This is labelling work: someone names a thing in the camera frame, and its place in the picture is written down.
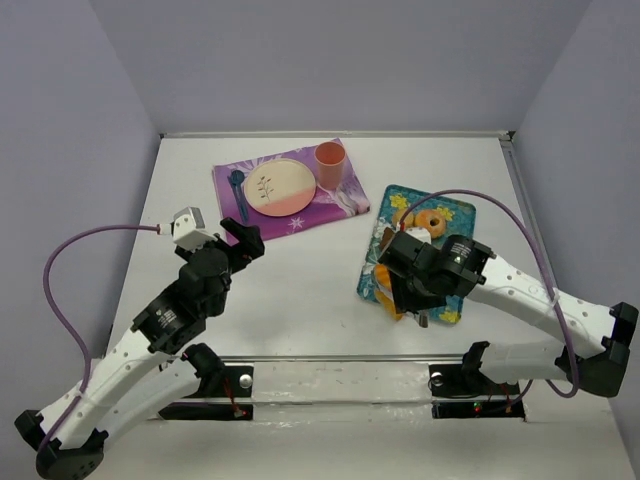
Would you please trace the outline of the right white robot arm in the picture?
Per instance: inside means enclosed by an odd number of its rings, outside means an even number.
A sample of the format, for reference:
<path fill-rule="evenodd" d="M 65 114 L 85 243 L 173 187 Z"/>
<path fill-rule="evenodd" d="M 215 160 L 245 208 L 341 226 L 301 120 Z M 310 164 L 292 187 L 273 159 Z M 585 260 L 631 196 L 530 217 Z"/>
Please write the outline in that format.
<path fill-rule="evenodd" d="M 528 344 L 473 343 L 457 368 L 469 390 L 487 383 L 567 380 L 595 396 L 618 395 L 638 319 L 635 307 L 624 302 L 607 307 L 547 290 L 480 242 L 451 235 L 436 247 L 426 234 L 424 229 L 383 234 L 378 261 L 390 272 L 397 311 L 419 314 L 449 297 L 467 298 L 551 337 Z"/>

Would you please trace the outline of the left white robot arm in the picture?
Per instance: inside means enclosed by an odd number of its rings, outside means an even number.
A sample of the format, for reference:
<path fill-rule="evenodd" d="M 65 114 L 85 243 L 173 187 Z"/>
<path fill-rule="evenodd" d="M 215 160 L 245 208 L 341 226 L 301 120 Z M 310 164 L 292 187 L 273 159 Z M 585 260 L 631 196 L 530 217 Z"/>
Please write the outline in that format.
<path fill-rule="evenodd" d="M 232 397 L 224 362 L 196 339 L 208 319 L 224 312 L 232 275 L 261 257 L 265 246 L 256 226 L 230 217 L 220 224 L 234 244 L 209 233 L 196 208 L 145 228 L 171 236 L 184 263 L 177 279 L 97 364 L 84 359 L 83 376 L 72 389 L 16 418 L 17 431 L 36 452 L 41 478 L 86 478 L 120 435 L 182 397 L 196 392 Z"/>

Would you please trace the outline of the orange croissant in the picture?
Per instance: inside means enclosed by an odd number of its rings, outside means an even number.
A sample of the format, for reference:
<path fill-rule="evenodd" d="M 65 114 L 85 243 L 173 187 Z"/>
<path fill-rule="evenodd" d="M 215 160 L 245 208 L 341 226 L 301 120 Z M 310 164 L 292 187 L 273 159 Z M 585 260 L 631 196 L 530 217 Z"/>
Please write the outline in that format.
<path fill-rule="evenodd" d="M 394 321 L 402 319 L 403 314 L 396 311 L 391 291 L 389 270 L 382 264 L 376 264 L 373 270 L 374 296 Z"/>

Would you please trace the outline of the metal tongs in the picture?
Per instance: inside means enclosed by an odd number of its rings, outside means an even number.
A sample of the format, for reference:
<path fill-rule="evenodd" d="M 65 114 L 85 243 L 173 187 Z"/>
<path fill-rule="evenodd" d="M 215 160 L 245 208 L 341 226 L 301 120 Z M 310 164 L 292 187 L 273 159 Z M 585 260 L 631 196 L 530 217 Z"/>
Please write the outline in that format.
<path fill-rule="evenodd" d="M 429 312 L 420 311 L 417 315 L 417 323 L 421 328 L 427 328 L 429 326 Z"/>

